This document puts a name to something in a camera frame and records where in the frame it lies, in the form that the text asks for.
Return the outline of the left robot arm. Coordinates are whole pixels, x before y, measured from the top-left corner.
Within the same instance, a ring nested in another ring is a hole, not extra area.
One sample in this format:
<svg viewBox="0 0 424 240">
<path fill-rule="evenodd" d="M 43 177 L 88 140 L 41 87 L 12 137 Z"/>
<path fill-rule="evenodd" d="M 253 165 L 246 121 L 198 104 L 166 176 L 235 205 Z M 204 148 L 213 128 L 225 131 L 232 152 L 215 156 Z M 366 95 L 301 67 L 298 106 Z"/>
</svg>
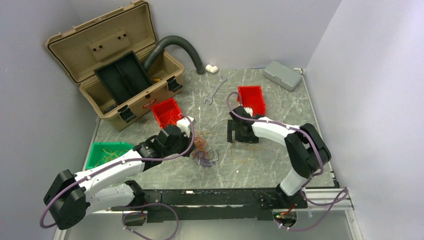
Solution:
<svg viewBox="0 0 424 240">
<path fill-rule="evenodd" d="M 61 171 L 43 198 L 46 209 L 39 225 L 44 229 L 56 226 L 66 230 L 99 210 L 118 206 L 139 209 L 144 203 L 144 193 L 135 181 L 118 187 L 111 185 L 162 162 L 188 157 L 196 147 L 194 138 L 193 125 L 168 125 L 157 135 L 105 164 L 77 173 L 68 169 Z"/>
</svg>

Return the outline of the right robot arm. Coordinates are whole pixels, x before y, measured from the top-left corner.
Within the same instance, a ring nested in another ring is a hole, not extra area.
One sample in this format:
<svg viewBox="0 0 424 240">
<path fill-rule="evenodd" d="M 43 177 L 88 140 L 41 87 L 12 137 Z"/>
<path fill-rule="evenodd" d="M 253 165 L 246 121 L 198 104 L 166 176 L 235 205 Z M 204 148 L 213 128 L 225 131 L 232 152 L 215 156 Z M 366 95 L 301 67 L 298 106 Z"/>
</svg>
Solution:
<svg viewBox="0 0 424 240">
<path fill-rule="evenodd" d="M 291 169 L 277 185 L 276 203 L 287 208 L 308 180 L 322 174 L 332 155 L 314 125 L 291 125 L 266 116 L 250 116 L 242 106 L 229 112 L 231 118 L 257 138 L 271 140 L 287 149 Z"/>
</svg>

